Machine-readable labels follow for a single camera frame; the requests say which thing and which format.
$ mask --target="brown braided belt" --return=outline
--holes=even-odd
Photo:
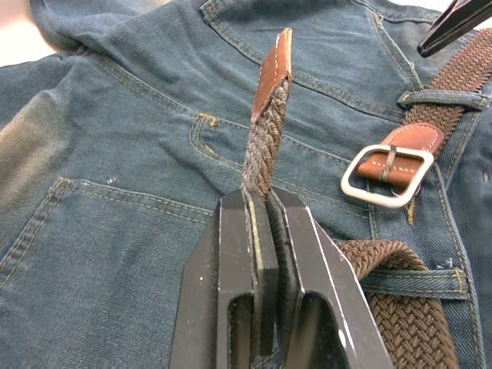
[[[242,188],[258,192],[263,199],[271,185],[291,89],[290,49],[291,30],[286,29],[262,65],[254,100]],[[428,88],[477,92],[491,72],[492,30],[487,29],[471,38]],[[464,110],[459,105],[417,104],[408,112],[404,126],[391,132],[383,144],[437,156]],[[420,166],[418,158],[378,152],[358,165],[357,173],[406,187]],[[427,269],[418,255],[399,241],[342,241],[338,247],[352,263],[359,280],[375,268]],[[440,300],[389,294],[370,294],[368,300],[395,367],[458,367]]]

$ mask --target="silver metal buckle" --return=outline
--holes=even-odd
[[[363,148],[348,166],[343,178],[341,179],[341,190],[348,196],[359,198],[371,204],[384,206],[386,208],[397,209],[402,208],[403,206],[408,204],[417,191],[422,180],[424,179],[425,174],[434,162],[434,156],[430,152],[423,150],[412,150],[409,148],[396,148],[396,150],[397,155],[408,156],[410,158],[419,158],[422,160],[422,165],[418,168],[415,176],[413,177],[405,191],[403,191],[403,193],[399,194],[398,196],[372,194],[370,192],[367,192],[366,190],[352,186],[348,181],[365,155],[372,154],[373,152],[378,151],[389,153],[391,152],[391,147],[388,145],[371,145]]]

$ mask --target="blue denim jeans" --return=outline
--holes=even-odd
[[[0,68],[2,365],[168,364],[184,263],[239,187],[260,63],[288,26],[294,84],[274,185],[333,238],[408,243],[430,270],[378,272],[364,289],[442,299],[460,366],[486,367],[492,109],[476,107],[492,84],[419,92],[466,40],[422,59],[437,14],[385,0],[204,1],[32,0],[46,37],[72,52]],[[404,94],[470,106],[414,225],[339,185],[401,124]]]

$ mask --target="white background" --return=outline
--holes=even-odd
[[[399,5],[419,5],[442,12],[450,4],[450,0],[392,2]],[[483,26],[492,26],[492,19],[486,21]],[[0,66],[38,60],[55,51],[39,33],[32,19],[28,0],[0,0]]]

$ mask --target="black clamp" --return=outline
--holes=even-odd
[[[236,190],[183,273],[170,368],[393,367],[351,264],[294,194]]]

